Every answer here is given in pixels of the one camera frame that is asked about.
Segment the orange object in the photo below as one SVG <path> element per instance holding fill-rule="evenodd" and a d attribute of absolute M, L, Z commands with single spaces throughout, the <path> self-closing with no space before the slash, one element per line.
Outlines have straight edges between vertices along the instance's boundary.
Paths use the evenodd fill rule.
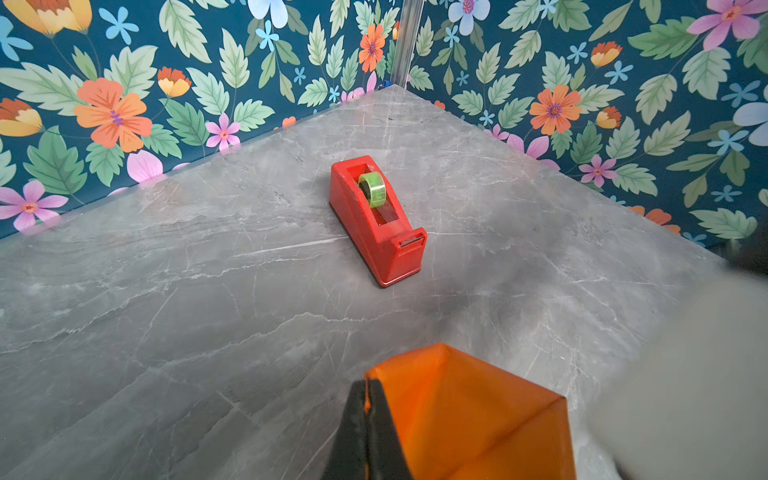
<path fill-rule="evenodd" d="M 438 344 L 374 367 L 415 480 L 575 480 L 565 397 Z"/>

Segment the flower center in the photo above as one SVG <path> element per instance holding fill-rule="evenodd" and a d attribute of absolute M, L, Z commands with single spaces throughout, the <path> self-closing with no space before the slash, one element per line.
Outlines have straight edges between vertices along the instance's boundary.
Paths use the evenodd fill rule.
<path fill-rule="evenodd" d="M 123 119 L 122 119 L 122 118 L 120 118 L 120 114 L 119 114 L 119 113 L 117 113 L 117 112 L 116 112 L 116 111 L 114 111 L 114 110 L 113 110 L 113 111 L 110 111 L 109 113 L 110 113 L 110 118 L 112 119 L 112 123 L 113 123 L 113 124 L 117 124 L 118 126 L 122 126 L 122 124 L 123 124 Z"/>
<path fill-rule="evenodd" d="M 27 202 L 26 204 L 22 204 L 22 212 L 25 214 L 33 214 L 36 211 L 38 211 L 38 205 L 35 202 Z"/>
<path fill-rule="evenodd" d="M 741 16 L 741 7 L 737 5 L 735 7 L 729 8 L 728 10 L 726 10 L 725 13 L 723 13 L 723 21 L 733 22 L 740 16 Z"/>
<path fill-rule="evenodd" d="M 557 118 L 560 116 L 560 113 L 563 111 L 563 106 L 560 104 L 554 104 L 550 108 L 547 109 L 547 115 L 549 115 L 550 118 Z"/>

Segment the blue flower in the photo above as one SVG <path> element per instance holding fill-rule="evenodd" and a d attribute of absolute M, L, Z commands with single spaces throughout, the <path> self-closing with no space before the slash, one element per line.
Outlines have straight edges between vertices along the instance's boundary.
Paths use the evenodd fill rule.
<path fill-rule="evenodd" d="M 11 60 L 18 61 L 18 54 L 13 48 L 32 50 L 32 44 L 20 38 L 9 37 L 8 34 L 11 33 L 11 30 L 13 30 L 11 21 L 6 17 L 0 17 L 0 45 L 2 45 L 2 52 Z"/>
<path fill-rule="evenodd" d="M 464 71 L 462 70 L 460 72 L 458 78 L 456 78 L 456 81 L 458 82 L 459 86 L 466 85 L 467 84 L 467 78 L 469 78 L 469 74 L 464 73 Z"/>
<path fill-rule="evenodd" d="M 340 96 L 339 85 L 328 88 L 328 101 L 335 103 L 336 99 Z"/>
<path fill-rule="evenodd" d="M 715 202 L 719 202 L 723 198 L 725 199 L 726 202 L 732 202 L 733 198 L 731 197 L 738 197 L 739 195 L 741 195 L 741 192 L 733 191 L 733 187 L 731 187 L 730 185 L 726 185 L 725 187 L 723 187 L 723 191 L 712 192 L 712 195 L 716 197 Z"/>
<path fill-rule="evenodd" d="M 619 81 L 619 78 L 621 79 L 621 81 L 627 81 L 627 79 L 629 78 L 627 76 L 627 72 L 629 70 L 631 70 L 632 68 L 634 68 L 634 65 L 627 65 L 626 67 L 622 68 L 621 67 L 621 60 L 619 60 L 616 63 L 614 63 L 614 68 L 615 68 L 615 70 L 609 71 L 609 72 L 607 72 L 605 74 L 606 78 L 613 77 L 611 79 L 611 85 L 613 85 L 614 83 Z"/>
<path fill-rule="evenodd" d="M 480 121 L 482 122 L 482 124 L 484 126 L 488 125 L 488 124 L 492 124 L 493 123 L 493 117 L 495 117 L 496 114 L 489 114 L 487 110 L 482 112 L 482 113 L 483 113 L 483 116 L 480 117 Z"/>
<path fill-rule="evenodd" d="M 263 50 L 269 45 L 270 51 L 275 51 L 275 44 L 273 42 L 280 40 L 280 37 L 277 33 L 270 33 L 272 31 L 272 22 L 269 20 L 264 23 L 264 28 L 266 28 L 266 31 L 261 28 L 256 29 L 256 35 L 259 35 L 263 39 L 261 43 L 259 43 L 259 48 Z"/>
<path fill-rule="evenodd" d="M 741 85 L 739 84 L 730 84 L 730 89 L 735 93 L 725 95 L 720 100 L 729 101 L 730 99 L 733 99 L 733 103 L 730 106 L 733 108 L 736 108 L 741 104 L 742 100 L 745 100 L 745 101 L 757 100 L 757 95 L 747 93 L 747 92 L 750 92 L 755 88 L 758 88 L 759 86 L 760 86 L 760 80 L 753 81 L 752 83 L 748 84 L 744 89 L 742 89 Z"/>
<path fill-rule="evenodd" d="M 705 246 L 706 246 L 706 245 L 704 245 L 704 243 L 701 241 L 701 240 L 704 240 L 705 238 L 707 238 L 707 235 L 705 235 L 704 233 L 702 233 L 701 235 L 696 235 L 696 236 L 694 237 L 693 235 L 691 235 L 691 234 L 690 234 L 690 233 L 688 233 L 688 232 L 683 232 L 683 237 L 685 237 L 685 238 L 687 238 L 688 240 L 690 240 L 690 241 L 694 242 L 696 245 L 700 245 L 700 246 L 702 246 L 702 247 L 705 247 Z"/>
<path fill-rule="evenodd" d="M 588 56 L 589 56 L 589 55 L 587 55 L 587 52 L 586 52 L 586 51 L 583 51 L 583 50 L 584 50 L 584 47 L 586 47 L 586 46 L 587 46 L 587 42 L 586 42 L 586 41 L 583 41 L 583 42 L 581 43 L 581 45 L 579 45 L 579 46 L 578 46 L 578 48 L 576 48 L 576 45 L 571 45 L 571 51 L 572 51 L 573 53 L 571 53 L 571 54 L 568 56 L 568 60 L 573 60 L 573 61 L 574 61 L 574 64 L 575 64 L 575 65 L 578 65 L 578 62 L 579 62 L 579 61 L 580 61 L 582 58 L 586 58 L 586 57 L 588 57 Z"/>
<path fill-rule="evenodd" d="M 728 151 L 728 148 L 735 151 L 742 151 L 744 146 L 742 144 L 736 143 L 736 141 L 741 140 L 748 134 L 750 134 L 750 132 L 746 130 L 738 131 L 733 135 L 729 134 L 728 130 L 721 130 L 717 132 L 717 136 L 720 137 L 720 139 L 711 141 L 707 145 L 710 147 L 720 147 L 720 149 L 717 151 L 718 155 L 725 155 L 725 153 Z"/>
<path fill-rule="evenodd" d="M 123 41 L 126 45 L 131 44 L 131 36 L 128 31 L 139 31 L 138 25 L 135 23 L 125 23 L 125 19 L 128 18 L 128 9 L 120 7 L 118 9 L 118 17 L 115 18 L 106 8 L 99 8 L 98 14 L 106 22 L 112 24 L 110 28 L 107 28 L 107 38 L 110 40 L 118 36 L 118 33 L 123 36 Z"/>
<path fill-rule="evenodd" d="M 557 2 L 558 0 L 544 0 L 543 5 L 536 7 L 536 11 L 541 12 L 541 20 L 544 20 L 548 13 L 555 13 L 557 9 L 555 8 L 554 4 Z"/>
<path fill-rule="evenodd" d="M 301 70 L 296 67 L 293 69 L 296 72 L 296 76 L 293 77 L 293 83 L 298 83 L 301 85 L 302 80 L 306 80 L 306 75 L 304 74 L 304 67 L 301 68 Z"/>
<path fill-rule="evenodd" d="M 458 31 L 458 25 L 453 25 L 453 30 L 450 27 L 445 27 L 445 38 L 443 41 L 449 42 L 449 47 L 453 48 L 453 42 L 458 43 L 458 37 L 456 32 Z"/>

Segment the yellow flower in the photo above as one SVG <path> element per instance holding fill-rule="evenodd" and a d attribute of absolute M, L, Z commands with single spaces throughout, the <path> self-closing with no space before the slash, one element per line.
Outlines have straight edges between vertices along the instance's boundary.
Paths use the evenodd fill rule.
<path fill-rule="evenodd" d="M 43 120 L 34 108 L 21 100 L 6 98 L 0 102 L 0 135 L 27 137 L 43 128 Z"/>
<path fill-rule="evenodd" d="M 85 33 L 91 26 L 91 0 L 3 0 L 3 3 L 22 23 L 49 37 L 63 28 Z"/>

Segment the marble veining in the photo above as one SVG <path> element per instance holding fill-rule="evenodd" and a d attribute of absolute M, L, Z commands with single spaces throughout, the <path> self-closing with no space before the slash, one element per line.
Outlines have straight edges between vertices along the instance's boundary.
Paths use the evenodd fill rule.
<path fill-rule="evenodd" d="M 422 271 L 381 289 L 328 204 L 370 154 Z M 0 242 L 0 478 L 319 478 L 346 390 L 438 341 L 586 409 L 721 268 L 399 87 Z"/>

